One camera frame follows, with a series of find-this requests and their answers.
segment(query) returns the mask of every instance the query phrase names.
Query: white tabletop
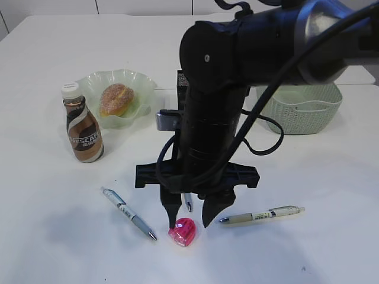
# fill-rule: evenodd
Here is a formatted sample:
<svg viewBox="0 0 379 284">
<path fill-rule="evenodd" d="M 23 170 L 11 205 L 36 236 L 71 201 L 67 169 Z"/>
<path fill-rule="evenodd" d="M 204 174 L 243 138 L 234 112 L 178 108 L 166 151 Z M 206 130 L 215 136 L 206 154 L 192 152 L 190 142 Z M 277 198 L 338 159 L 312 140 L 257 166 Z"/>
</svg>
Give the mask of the white tabletop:
<svg viewBox="0 0 379 284">
<path fill-rule="evenodd" d="M 170 133 L 152 117 L 123 130 L 103 130 L 104 157 L 77 162 L 65 133 L 59 85 L 14 86 L 1 79 L 2 196 L 0 283 L 374 283 L 379 238 L 379 87 L 340 86 L 344 102 L 316 135 L 288 136 L 274 154 L 255 157 L 241 146 L 232 159 L 258 168 L 258 189 L 236 188 L 220 217 L 284 205 L 303 215 L 247 227 L 201 226 L 188 248 L 167 237 L 158 186 L 134 188 L 135 165 L 152 163 Z M 165 107 L 175 91 L 157 91 Z M 250 108 L 254 96 L 246 100 Z M 257 123 L 257 149 L 278 138 Z M 158 235 L 147 239 L 99 193 L 115 189 Z"/>
<path fill-rule="evenodd" d="M 95 71 L 128 68 L 149 75 L 159 89 L 176 88 L 179 45 L 196 20 L 230 21 L 233 13 L 198 16 L 31 16 L 0 42 L 0 78 L 12 85 L 62 85 Z M 362 66 L 339 85 L 372 84 Z"/>
</svg>

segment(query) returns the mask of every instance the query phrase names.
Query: plate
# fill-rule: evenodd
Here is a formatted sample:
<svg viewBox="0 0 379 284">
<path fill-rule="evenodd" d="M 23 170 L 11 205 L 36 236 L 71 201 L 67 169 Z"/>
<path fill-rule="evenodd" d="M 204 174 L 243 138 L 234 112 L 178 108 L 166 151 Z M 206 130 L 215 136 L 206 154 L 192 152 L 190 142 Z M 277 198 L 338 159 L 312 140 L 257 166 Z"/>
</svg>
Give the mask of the plate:
<svg viewBox="0 0 379 284">
<path fill-rule="evenodd" d="M 89 110 L 103 128 L 120 128 L 132 125 L 138 117 L 150 112 L 155 103 L 154 89 L 157 87 L 150 77 L 128 69 L 95 72 L 78 80 Z M 100 98 L 104 90 L 112 84 L 121 83 L 134 90 L 134 99 L 128 110 L 120 117 L 109 115 L 100 117 Z"/>
</svg>

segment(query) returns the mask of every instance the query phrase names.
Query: bread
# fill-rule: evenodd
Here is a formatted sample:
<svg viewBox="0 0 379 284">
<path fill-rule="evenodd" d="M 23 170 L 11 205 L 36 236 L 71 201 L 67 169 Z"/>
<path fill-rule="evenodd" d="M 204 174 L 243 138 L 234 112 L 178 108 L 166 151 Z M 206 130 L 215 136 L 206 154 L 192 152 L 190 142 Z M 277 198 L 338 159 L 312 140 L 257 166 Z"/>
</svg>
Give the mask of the bread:
<svg viewBox="0 0 379 284">
<path fill-rule="evenodd" d="M 123 84 L 110 85 L 101 95 L 100 99 L 100 116 L 123 115 L 132 100 L 134 91 Z"/>
</svg>

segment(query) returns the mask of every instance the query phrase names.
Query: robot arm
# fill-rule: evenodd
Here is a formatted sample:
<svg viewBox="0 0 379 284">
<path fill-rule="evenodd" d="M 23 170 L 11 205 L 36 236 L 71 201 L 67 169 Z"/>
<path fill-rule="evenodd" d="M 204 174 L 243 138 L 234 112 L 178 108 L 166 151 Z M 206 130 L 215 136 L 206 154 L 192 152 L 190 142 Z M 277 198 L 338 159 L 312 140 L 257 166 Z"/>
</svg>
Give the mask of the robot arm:
<svg viewBox="0 0 379 284">
<path fill-rule="evenodd" d="M 136 178 L 137 188 L 147 183 L 161 184 L 160 199 L 171 228 L 181 206 L 180 193 L 193 192 L 204 200 L 206 227 L 234 203 L 235 185 L 257 186 L 259 175 L 254 167 L 228 162 L 239 145 L 236 140 L 240 143 L 256 119 L 249 115 L 244 123 L 249 126 L 243 126 L 235 136 L 250 86 L 269 85 L 283 72 L 283 66 L 300 58 L 322 32 L 352 14 L 337 0 L 260 1 L 281 7 L 253 14 L 247 3 L 240 2 L 244 11 L 237 13 L 234 21 L 199 21 L 183 36 L 180 61 L 190 85 L 184 112 L 160 112 L 161 117 L 176 116 L 178 123 L 172 129 L 175 136 L 156 164 L 137 166 Z M 216 2 L 225 9 L 232 7 L 223 0 Z M 349 65 L 375 64 L 379 58 L 375 36 L 379 35 L 378 6 L 361 12 L 361 20 L 354 25 L 347 22 L 346 29 L 288 69 L 277 85 L 328 83 Z M 257 105 L 253 109 L 258 112 L 256 116 L 264 102 Z M 172 158 L 163 161 L 171 143 Z"/>
</svg>

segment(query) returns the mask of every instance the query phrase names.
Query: coffee bottle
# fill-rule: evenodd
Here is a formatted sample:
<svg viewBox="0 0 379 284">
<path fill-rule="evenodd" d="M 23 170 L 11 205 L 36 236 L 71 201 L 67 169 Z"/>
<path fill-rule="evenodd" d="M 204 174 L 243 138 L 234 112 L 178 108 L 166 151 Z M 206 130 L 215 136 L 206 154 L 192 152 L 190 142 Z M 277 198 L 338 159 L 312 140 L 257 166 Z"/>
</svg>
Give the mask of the coffee bottle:
<svg viewBox="0 0 379 284">
<path fill-rule="evenodd" d="M 98 160 L 104 153 L 100 127 L 85 103 L 78 83 L 62 87 L 67 110 L 67 134 L 76 158 L 83 163 Z"/>
</svg>

